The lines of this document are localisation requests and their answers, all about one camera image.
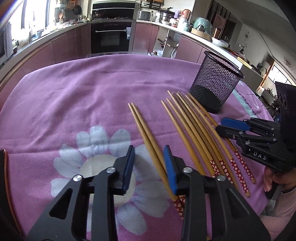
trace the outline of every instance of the wire mesh basket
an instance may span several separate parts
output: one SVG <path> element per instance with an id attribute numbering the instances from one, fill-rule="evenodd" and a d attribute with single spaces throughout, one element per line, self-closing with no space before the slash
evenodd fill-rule
<path id="1" fill-rule="evenodd" d="M 218 113 L 243 73 L 231 62 L 205 51 L 205 59 L 190 88 L 190 94 L 210 113 Z"/>

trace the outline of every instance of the oven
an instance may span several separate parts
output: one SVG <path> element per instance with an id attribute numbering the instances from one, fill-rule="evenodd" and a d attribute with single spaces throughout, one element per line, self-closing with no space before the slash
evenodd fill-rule
<path id="1" fill-rule="evenodd" d="M 135 1 L 100 1 L 92 5 L 92 20 L 137 18 Z"/>
<path id="2" fill-rule="evenodd" d="M 91 24 L 92 56 L 132 51 L 133 36 L 136 21 L 102 20 Z"/>

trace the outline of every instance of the wooden chopstick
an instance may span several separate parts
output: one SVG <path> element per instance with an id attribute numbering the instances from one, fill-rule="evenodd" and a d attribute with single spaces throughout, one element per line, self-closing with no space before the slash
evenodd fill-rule
<path id="1" fill-rule="evenodd" d="M 230 152 L 228 151 L 227 147 L 225 146 L 225 143 L 222 141 L 222 138 L 218 135 L 218 133 L 216 132 L 216 130 L 213 128 L 213 126 L 211 125 L 211 123 L 207 120 L 207 118 L 203 115 L 203 113 L 201 112 L 201 110 L 199 110 L 199 108 L 197 107 L 197 105 L 195 105 L 195 101 L 190 98 L 189 96 L 186 96 L 186 98 L 190 101 L 190 103 L 192 104 L 192 106 L 195 108 L 196 112 L 198 113 L 199 117 L 201 119 L 203 119 L 204 123 L 209 127 L 209 129 L 211 130 L 212 134 L 215 136 L 215 138 L 218 140 L 219 144 L 221 145 L 221 147 L 223 148 L 227 158 L 229 159 L 230 161 L 230 164 L 232 165 L 238 179 L 239 179 L 239 182 L 245 192 L 245 195 L 248 197 L 250 196 L 250 192 L 249 192 L 249 189 L 247 187 L 247 184 L 244 180 L 244 177 L 243 175 L 241 174 L 240 172 L 240 169 L 239 167 L 237 166 L 236 162 L 234 161 L 234 159 L 232 158 Z M 231 179 L 233 180 L 234 182 L 234 185 L 237 187 L 236 183 L 235 183 L 235 178 L 233 177 L 233 174 L 231 172 L 231 169 L 230 169 L 230 166 L 228 165 L 228 161 L 224 159 L 224 156 L 222 155 L 222 158 L 223 158 L 223 161 L 221 162 L 221 165 L 225 165 L 225 167 L 227 168 L 227 170 L 229 170 L 229 175 L 231 177 Z"/>
<path id="2" fill-rule="evenodd" d="M 141 113 L 139 112 L 138 108 L 135 106 L 134 103 L 132 103 L 131 106 L 132 106 L 133 109 L 135 110 L 136 115 L 138 116 L 138 119 L 139 119 L 139 121 L 140 121 L 140 123 L 141 123 L 143 129 L 145 130 L 146 135 L 147 135 L 147 137 L 148 137 L 150 143 L 152 144 L 152 147 L 153 147 L 154 151 L 156 152 L 156 155 L 157 155 L 158 159 L 160 160 L 161 165 L 163 166 L 163 169 L 164 169 L 165 172 L 166 172 L 165 160 L 164 160 L 164 158 L 163 158 L 163 153 L 162 153 L 162 151 L 161 151 L 159 145 L 157 144 L 155 138 L 153 137 L 153 135 L 152 135 L 152 133 L 151 133 L 149 127 L 147 126 L 146 122 L 144 121 L 144 119 L 143 119 Z"/>
<path id="3" fill-rule="evenodd" d="M 189 104 L 185 101 L 184 96 L 181 93 L 177 93 L 178 99 L 182 102 L 182 105 L 186 108 L 188 112 L 188 116 L 190 115 L 190 120 L 195 126 L 197 132 L 201 136 L 201 138 L 205 141 L 205 144 L 213 157 L 211 164 L 216 172 L 216 175 L 225 175 L 225 172 L 220 164 L 220 160 L 222 159 L 220 152 L 217 149 L 217 145 L 215 144 L 215 140 L 212 135 L 209 133 L 209 130 L 206 129 L 200 120 L 197 118 L 194 111 L 191 109 Z"/>
<path id="4" fill-rule="evenodd" d="M 188 95 L 195 102 L 195 104 L 201 109 L 201 111 L 207 116 L 207 118 L 211 121 L 213 126 L 216 127 L 218 125 L 218 123 L 213 119 L 213 117 L 211 117 L 211 115 L 204 109 L 204 107 L 190 93 L 188 93 Z M 245 160 L 243 159 L 243 157 L 241 156 L 239 151 L 236 149 L 236 147 L 233 145 L 233 143 L 229 139 L 225 138 L 224 140 L 230 146 L 230 149 L 234 152 L 234 154 L 237 156 L 238 160 L 240 161 L 240 163 L 244 167 L 244 169 L 247 172 L 252 183 L 256 183 L 256 180 L 255 180 L 251 170 L 249 169 L 248 165 L 246 164 Z"/>
<path id="5" fill-rule="evenodd" d="M 186 131 L 188 132 L 194 146 L 196 147 L 196 149 L 198 150 L 198 152 L 200 153 L 202 159 L 204 160 L 207 169 L 210 173 L 210 176 L 214 176 L 216 174 L 213 166 L 211 165 L 211 160 L 213 159 L 211 157 L 211 154 L 209 153 L 208 149 L 206 148 L 204 142 L 202 141 L 200 135 L 198 134 L 198 132 L 196 131 L 194 125 L 192 124 L 192 122 L 190 121 L 190 119 L 188 118 L 188 116 L 186 115 L 186 113 L 184 112 L 184 110 L 182 109 L 182 107 L 179 105 L 179 103 L 177 102 L 176 98 L 171 94 L 170 91 L 168 91 L 169 95 L 171 96 L 172 100 L 174 101 L 174 103 L 176 104 L 177 108 L 179 109 L 180 113 L 177 110 L 174 110 L 175 113 L 177 114 L 177 116 L 179 117 L 179 119 L 185 119 L 185 122 L 183 124 L 184 128 L 186 129 Z"/>
<path id="6" fill-rule="evenodd" d="M 149 138 L 148 138 L 148 136 L 147 136 L 147 134 L 146 134 L 146 132 L 145 132 L 145 130 L 144 130 L 138 116 L 137 116 L 137 114 L 136 114 L 136 111 L 134 110 L 133 106 L 130 103 L 128 104 L 128 106 L 129 106 L 129 108 L 130 108 L 130 110 L 131 110 L 131 112 L 133 114 L 133 117 L 134 117 L 135 122 L 137 124 L 138 130 L 139 130 L 139 132 L 140 132 L 140 134 L 142 136 L 142 139 L 143 139 L 144 144 L 145 144 L 145 146 L 146 146 L 146 148 L 147 148 L 147 150 L 149 152 L 149 155 L 150 155 L 150 157 L 151 157 L 151 159 L 153 161 L 153 164 L 154 164 L 155 168 L 157 169 L 157 172 L 160 175 L 160 178 L 161 178 L 167 192 L 169 193 L 170 198 L 172 199 L 172 201 L 178 200 L 178 197 L 173 194 L 173 192 L 172 192 L 172 190 L 170 188 L 170 185 L 168 183 L 167 174 L 166 174 L 160 160 L 158 159 L 158 156 L 157 156 L 156 152 L 154 151 L 154 148 L 153 148 L 153 146 L 152 146 L 152 144 L 151 144 L 151 142 L 150 142 L 150 140 L 149 140 Z"/>
<path id="7" fill-rule="evenodd" d="M 170 102 L 170 100 L 167 99 L 167 101 L 172 106 L 172 108 L 174 109 L 174 111 L 176 112 L 177 110 L 174 107 L 174 105 Z M 199 159 L 196 156 L 196 154 L 195 154 L 195 152 L 194 152 L 194 150 L 193 150 L 193 148 L 192 148 L 192 146 L 191 146 L 188 138 L 186 137 L 185 133 L 183 132 L 182 128 L 180 127 L 180 125 L 178 124 L 177 120 L 175 119 L 175 117 L 171 113 L 170 109 L 167 107 L 166 103 L 163 100 L 161 101 L 161 103 L 164 106 L 164 108 L 165 108 L 166 112 L 168 113 L 169 117 L 171 118 L 172 122 L 174 123 L 174 125 L 175 125 L 175 127 L 176 127 L 176 129 L 177 129 L 177 131 L 178 131 L 178 133 L 179 133 L 179 135 L 181 137 L 181 139 L 183 140 L 183 143 L 184 143 L 186 149 L 188 150 L 189 155 L 191 156 L 191 159 L 194 162 L 197 171 L 199 171 L 199 173 L 201 175 L 205 175 L 205 171 L 204 171 L 202 165 L 200 164 Z"/>

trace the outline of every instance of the pink tablecloth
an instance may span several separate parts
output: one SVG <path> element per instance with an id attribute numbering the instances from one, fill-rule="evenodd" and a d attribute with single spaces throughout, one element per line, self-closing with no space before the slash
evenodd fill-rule
<path id="1" fill-rule="evenodd" d="M 162 148 L 169 144 L 175 156 L 194 167 L 160 100 L 168 97 L 167 90 L 186 93 L 199 67 L 174 59 L 115 55 L 56 64 L 26 75 L 0 112 L 0 148 L 9 153 L 12 200 L 24 232 L 71 177 L 96 175 L 132 144 L 137 156 L 130 189 L 115 199 L 119 240 L 179 240 L 182 221 L 127 103 L 138 106 Z M 250 116 L 271 119 L 240 82 L 214 118 L 219 122 L 222 117 Z M 259 214 L 267 204 L 264 167 L 246 160 L 257 180 L 254 185 L 235 160 L 251 193 L 247 201 Z"/>

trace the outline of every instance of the white flower pattern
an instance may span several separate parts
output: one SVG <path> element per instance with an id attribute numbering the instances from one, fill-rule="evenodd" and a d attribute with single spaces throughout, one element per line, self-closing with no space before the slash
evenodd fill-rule
<path id="1" fill-rule="evenodd" d="M 103 127 L 94 126 L 89 134 L 82 131 L 76 135 L 77 149 L 63 144 L 59 155 L 54 159 L 57 172 L 66 177 L 51 181 L 51 195 L 55 197 L 69 179 L 77 174 L 91 177 L 114 164 L 116 158 L 125 156 L 131 144 L 130 134 L 120 129 L 109 140 Z M 145 145 L 135 148 L 136 158 L 130 186 L 124 196 L 114 196 L 117 208 L 116 227 L 119 224 L 135 235 L 142 235 L 147 230 L 146 221 L 141 212 L 155 218 L 163 217 L 170 206 L 168 193 L 152 163 Z M 87 217 L 87 231 L 91 231 L 91 211 L 93 196 Z"/>

